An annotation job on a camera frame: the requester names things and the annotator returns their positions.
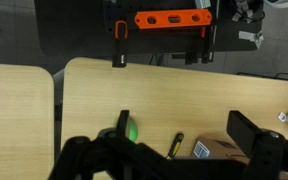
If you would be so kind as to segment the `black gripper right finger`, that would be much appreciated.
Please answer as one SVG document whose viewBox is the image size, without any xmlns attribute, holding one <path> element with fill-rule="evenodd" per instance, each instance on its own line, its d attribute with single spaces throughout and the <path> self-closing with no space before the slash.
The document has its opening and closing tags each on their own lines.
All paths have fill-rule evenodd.
<svg viewBox="0 0 288 180">
<path fill-rule="evenodd" d="M 242 152 L 250 157 L 256 139 L 262 130 L 237 110 L 231 110 L 228 115 L 226 132 Z"/>
</svg>

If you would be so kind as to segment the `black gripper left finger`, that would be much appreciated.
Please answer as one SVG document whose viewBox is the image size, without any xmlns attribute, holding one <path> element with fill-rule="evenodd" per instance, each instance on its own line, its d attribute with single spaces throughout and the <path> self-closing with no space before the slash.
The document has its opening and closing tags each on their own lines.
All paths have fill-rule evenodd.
<svg viewBox="0 0 288 180">
<path fill-rule="evenodd" d="M 129 111 L 122 110 L 120 112 L 117 125 L 116 125 L 116 131 L 120 135 L 123 135 L 125 137 L 129 136 L 128 119 L 129 119 Z"/>
</svg>

